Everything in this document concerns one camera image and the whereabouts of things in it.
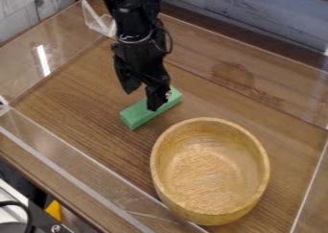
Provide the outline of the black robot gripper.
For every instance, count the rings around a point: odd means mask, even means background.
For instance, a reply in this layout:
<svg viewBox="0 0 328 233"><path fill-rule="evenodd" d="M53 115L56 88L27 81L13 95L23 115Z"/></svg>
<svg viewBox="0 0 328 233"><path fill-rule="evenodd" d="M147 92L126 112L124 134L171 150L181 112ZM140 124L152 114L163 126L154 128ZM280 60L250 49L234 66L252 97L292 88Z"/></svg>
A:
<svg viewBox="0 0 328 233"><path fill-rule="evenodd" d="M150 111L157 111L167 103L171 95L170 76L165 70L165 32L140 35L119 35L111 45L114 68L122 88L131 94L144 83L146 103Z"/></svg>

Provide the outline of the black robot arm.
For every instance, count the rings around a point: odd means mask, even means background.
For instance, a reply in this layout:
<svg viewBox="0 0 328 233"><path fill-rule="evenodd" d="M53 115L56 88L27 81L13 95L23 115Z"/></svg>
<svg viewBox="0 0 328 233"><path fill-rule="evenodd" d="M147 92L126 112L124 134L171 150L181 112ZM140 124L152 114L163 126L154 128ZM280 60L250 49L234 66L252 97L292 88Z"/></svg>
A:
<svg viewBox="0 0 328 233"><path fill-rule="evenodd" d="M144 85L147 109L157 111L169 101L165 56L173 51L173 38L159 18L162 2L103 1L116 27L111 45L116 77L127 94Z"/></svg>

